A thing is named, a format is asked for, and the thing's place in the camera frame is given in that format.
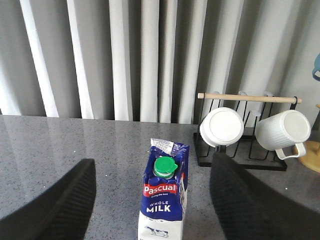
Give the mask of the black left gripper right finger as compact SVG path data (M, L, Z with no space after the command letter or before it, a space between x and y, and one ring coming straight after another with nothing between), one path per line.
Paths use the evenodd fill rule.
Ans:
M228 240L318 240L320 214L272 189L225 153L211 162L210 196Z

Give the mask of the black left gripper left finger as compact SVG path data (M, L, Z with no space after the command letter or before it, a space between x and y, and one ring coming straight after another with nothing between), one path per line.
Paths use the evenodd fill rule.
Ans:
M82 240L97 192L95 161L80 160L37 198L2 218L2 240Z

